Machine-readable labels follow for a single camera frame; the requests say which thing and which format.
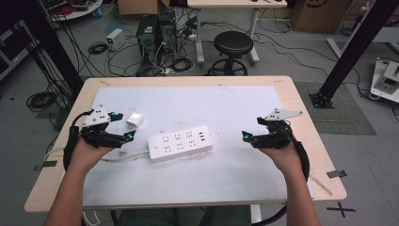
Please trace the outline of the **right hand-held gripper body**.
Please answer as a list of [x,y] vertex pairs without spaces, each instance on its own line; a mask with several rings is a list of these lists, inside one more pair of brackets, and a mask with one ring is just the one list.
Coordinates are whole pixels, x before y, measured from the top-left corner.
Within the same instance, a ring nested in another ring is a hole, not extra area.
[[275,148],[281,149],[293,142],[295,147],[301,147],[302,143],[295,139],[293,130],[287,119],[302,116],[300,110],[287,110],[275,108],[268,116],[265,127],[268,130],[267,135],[253,136],[250,145],[254,148]]

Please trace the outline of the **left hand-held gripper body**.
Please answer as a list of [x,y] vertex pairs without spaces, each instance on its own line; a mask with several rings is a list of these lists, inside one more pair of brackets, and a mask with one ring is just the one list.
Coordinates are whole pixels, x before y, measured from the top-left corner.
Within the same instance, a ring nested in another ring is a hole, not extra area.
[[109,134],[105,131],[109,125],[109,113],[102,105],[91,109],[83,121],[80,136],[94,148],[110,147],[120,148],[124,142],[124,136]]

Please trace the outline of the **person's left hand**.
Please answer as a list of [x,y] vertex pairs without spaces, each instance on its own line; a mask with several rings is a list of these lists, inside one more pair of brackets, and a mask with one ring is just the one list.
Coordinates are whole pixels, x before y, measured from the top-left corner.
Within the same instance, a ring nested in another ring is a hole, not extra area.
[[99,147],[94,148],[87,144],[82,138],[79,138],[72,152],[70,165],[66,172],[70,175],[84,175],[107,154],[113,151],[113,148]]

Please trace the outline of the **person's right hand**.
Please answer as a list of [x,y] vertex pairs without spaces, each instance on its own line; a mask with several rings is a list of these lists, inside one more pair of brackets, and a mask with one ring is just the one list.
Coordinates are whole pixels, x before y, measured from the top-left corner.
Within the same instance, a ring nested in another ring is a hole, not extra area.
[[281,149],[261,148],[261,152],[272,159],[285,178],[303,175],[300,158],[292,143]]

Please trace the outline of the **white charger adapter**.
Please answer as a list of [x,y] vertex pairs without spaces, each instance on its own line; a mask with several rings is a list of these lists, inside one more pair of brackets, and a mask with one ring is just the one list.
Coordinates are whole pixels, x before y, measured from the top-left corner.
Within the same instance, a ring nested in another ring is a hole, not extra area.
[[144,116],[142,114],[134,112],[126,121],[126,123],[129,128],[137,129],[143,121]]

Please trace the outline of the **white power strip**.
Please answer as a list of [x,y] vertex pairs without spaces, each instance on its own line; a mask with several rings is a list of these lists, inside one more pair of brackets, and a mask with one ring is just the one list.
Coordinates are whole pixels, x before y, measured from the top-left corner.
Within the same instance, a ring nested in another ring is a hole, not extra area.
[[148,142],[150,159],[155,163],[207,152],[213,148],[213,141],[207,126],[150,137]]

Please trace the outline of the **white table mat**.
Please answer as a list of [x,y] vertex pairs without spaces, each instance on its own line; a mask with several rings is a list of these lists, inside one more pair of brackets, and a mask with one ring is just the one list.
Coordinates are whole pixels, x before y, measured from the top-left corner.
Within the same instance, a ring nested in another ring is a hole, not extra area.
[[[257,119],[279,108],[272,86],[102,88],[93,101],[143,115],[134,141],[109,153],[85,181],[85,208],[284,202],[286,186],[265,154],[242,140],[265,133]],[[211,150],[151,161],[149,138],[207,126]]]

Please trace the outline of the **thin wooden stick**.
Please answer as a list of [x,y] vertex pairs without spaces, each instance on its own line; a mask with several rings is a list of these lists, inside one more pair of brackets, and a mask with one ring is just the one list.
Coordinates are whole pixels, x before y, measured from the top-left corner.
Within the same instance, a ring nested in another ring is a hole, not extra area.
[[319,185],[329,196],[332,196],[333,193],[322,183],[320,182],[316,177],[313,175],[310,175],[310,178],[317,184]]

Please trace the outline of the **grey floor mat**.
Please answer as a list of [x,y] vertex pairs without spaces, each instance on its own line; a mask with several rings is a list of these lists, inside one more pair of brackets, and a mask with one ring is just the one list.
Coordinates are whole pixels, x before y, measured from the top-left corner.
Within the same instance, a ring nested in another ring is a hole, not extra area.
[[335,92],[330,106],[316,108],[311,102],[311,95],[316,93],[321,86],[321,83],[315,82],[295,82],[295,87],[319,134],[375,134],[374,128],[345,85],[341,85]]

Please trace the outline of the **white power supply box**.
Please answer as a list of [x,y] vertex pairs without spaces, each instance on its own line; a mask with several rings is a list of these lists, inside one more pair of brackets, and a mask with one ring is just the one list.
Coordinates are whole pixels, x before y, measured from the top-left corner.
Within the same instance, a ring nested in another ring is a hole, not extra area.
[[108,47],[112,51],[117,51],[126,42],[122,29],[116,28],[106,36]]

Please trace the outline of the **black metal stand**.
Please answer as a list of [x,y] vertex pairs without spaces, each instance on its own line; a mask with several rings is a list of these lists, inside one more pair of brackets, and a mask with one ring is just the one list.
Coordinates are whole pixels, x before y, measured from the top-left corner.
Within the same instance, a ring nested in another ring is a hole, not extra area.
[[399,0],[376,0],[363,17],[325,83],[316,93],[309,94],[313,107],[332,108],[331,99],[335,92],[398,7]]
[[39,0],[15,0],[15,4],[28,28],[35,34],[67,82],[72,95],[77,96],[84,82],[74,68],[55,30],[51,27]]

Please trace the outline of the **person's green pants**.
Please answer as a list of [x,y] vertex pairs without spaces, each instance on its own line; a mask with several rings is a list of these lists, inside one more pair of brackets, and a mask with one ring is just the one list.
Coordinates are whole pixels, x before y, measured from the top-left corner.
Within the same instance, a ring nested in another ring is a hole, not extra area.
[[123,210],[117,226],[251,226],[248,205],[206,207],[198,211],[178,208]]

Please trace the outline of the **round white table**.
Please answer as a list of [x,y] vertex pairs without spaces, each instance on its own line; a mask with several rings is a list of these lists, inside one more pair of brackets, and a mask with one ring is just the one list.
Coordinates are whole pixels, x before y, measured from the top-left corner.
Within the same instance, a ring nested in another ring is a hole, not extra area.
[[103,0],[40,0],[54,22],[88,15],[99,9]]

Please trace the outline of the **large cardboard box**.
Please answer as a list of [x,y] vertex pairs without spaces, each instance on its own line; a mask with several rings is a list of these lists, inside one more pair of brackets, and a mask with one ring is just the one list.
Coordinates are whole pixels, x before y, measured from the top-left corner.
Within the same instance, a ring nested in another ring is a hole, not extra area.
[[297,32],[334,33],[353,0],[296,0],[291,25]]

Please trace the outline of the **white device on floor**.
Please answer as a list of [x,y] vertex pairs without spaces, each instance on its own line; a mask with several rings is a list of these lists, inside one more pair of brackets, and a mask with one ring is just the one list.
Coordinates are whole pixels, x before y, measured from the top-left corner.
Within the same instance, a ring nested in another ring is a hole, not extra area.
[[399,62],[384,57],[375,60],[371,92],[375,96],[399,103]]

